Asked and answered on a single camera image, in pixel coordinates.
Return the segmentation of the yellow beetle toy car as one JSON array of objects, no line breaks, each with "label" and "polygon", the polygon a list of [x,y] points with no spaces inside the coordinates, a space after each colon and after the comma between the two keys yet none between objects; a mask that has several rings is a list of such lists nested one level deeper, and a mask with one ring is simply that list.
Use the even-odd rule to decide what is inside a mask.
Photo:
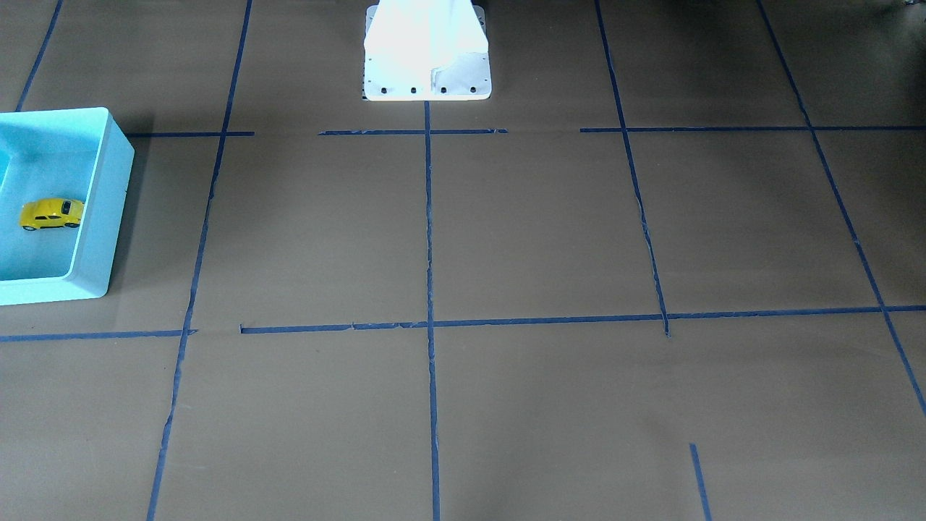
[{"label": "yellow beetle toy car", "polygon": [[71,198],[42,198],[27,202],[20,211],[19,225],[26,231],[76,229],[82,223],[84,202]]}]

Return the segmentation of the turquoise plastic storage bin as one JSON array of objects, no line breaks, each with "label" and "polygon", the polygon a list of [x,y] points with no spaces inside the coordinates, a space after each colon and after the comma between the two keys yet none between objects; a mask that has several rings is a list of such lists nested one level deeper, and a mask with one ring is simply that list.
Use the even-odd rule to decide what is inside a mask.
[{"label": "turquoise plastic storage bin", "polygon": [[135,149],[105,108],[1,117],[1,303],[109,290]]}]

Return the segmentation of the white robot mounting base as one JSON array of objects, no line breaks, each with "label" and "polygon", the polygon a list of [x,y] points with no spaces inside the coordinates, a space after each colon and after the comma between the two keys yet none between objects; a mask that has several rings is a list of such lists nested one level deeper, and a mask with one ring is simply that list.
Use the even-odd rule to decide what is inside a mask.
[{"label": "white robot mounting base", "polygon": [[380,1],[366,10],[362,96],[470,101],[493,92],[484,9],[470,1]]}]

